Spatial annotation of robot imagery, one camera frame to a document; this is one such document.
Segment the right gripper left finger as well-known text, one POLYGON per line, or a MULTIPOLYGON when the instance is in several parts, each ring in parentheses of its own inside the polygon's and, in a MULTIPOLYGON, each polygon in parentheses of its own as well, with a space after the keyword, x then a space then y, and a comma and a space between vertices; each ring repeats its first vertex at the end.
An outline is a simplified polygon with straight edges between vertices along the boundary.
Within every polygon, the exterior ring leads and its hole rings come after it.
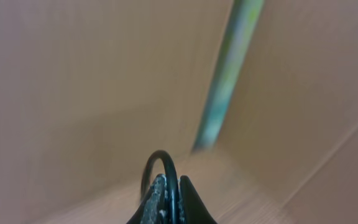
POLYGON ((127 224, 167 224, 167 200, 166 177, 159 174, 127 224))

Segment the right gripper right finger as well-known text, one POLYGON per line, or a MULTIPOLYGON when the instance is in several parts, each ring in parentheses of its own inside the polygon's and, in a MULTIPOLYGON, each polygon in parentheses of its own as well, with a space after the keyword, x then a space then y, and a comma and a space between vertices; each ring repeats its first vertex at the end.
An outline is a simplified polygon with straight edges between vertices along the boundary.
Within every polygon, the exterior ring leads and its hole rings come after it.
POLYGON ((217 224, 188 176, 180 177, 179 186, 181 221, 186 224, 217 224))

